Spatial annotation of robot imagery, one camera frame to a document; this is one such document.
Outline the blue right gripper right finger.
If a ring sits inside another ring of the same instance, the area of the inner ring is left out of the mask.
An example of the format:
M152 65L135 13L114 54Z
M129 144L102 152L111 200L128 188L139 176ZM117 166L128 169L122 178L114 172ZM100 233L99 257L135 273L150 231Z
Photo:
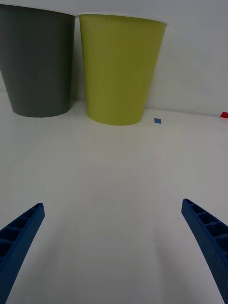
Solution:
M210 268L224 303L228 303L228 227L189 199L181 213Z

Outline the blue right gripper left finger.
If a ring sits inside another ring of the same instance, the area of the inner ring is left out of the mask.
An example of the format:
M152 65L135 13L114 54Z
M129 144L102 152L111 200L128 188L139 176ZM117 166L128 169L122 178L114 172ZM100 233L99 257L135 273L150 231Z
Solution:
M0 303L6 303L32 241L45 217L38 203L0 231Z

